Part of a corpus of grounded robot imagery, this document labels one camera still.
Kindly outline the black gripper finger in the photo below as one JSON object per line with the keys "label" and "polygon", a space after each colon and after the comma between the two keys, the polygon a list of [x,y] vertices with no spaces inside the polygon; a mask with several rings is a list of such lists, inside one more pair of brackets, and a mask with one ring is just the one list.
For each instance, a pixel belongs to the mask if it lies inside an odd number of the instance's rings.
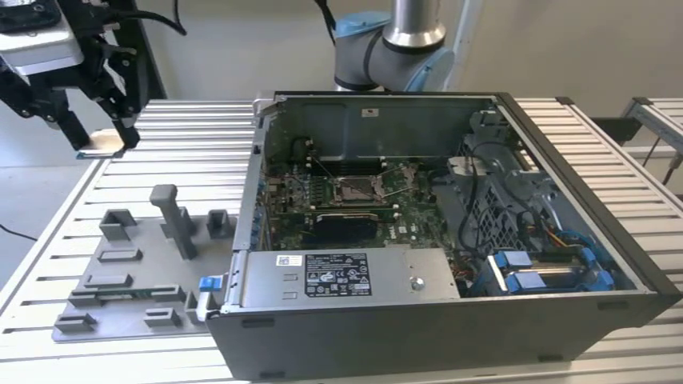
{"label": "black gripper finger", "polygon": [[140,141],[133,127],[141,110],[136,50],[108,44],[104,39],[95,40],[93,48],[99,54],[95,64],[96,101],[115,125],[123,149],[128,150]]}
{"label": "black gripper finger", "polygon": [[64,134],[75,150],[85,147],[88,133],[69,109],[64,90],[28,84],[15,72],[3,71],[1,101],[21,118],[40,117],[48,126]]}

